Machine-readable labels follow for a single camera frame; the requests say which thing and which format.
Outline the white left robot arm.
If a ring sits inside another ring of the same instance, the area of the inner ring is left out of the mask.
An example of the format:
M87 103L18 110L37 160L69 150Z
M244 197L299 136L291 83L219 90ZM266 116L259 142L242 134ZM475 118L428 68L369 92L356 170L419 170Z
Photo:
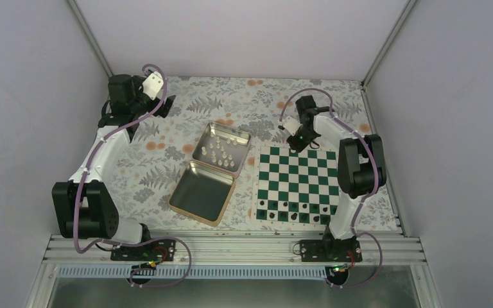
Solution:
M148 116L167 116L175 97L158 97L166 92L165 86L165 78L156 71L147 76L117 74L108 79L109 98L102 108L92 148L68 181L57 182L51 191L64 238L127 244L128 252L138 260L151 255L153 242L144 236L144 225L120 218L105 183L140 122Z

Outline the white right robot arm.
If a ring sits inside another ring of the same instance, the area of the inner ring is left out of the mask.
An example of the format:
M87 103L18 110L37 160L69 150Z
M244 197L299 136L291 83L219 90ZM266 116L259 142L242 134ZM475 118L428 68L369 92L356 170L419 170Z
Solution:
M383 143L377 134L361 135L333 114L332 106L318 107L313 96L296 103L298 121L285 120L281 128L291 132L286 139L293 151L301 152L318 137L337 150L340 199L322 237L322 253L338 261L356 249L356 219L366 199L386 183Z

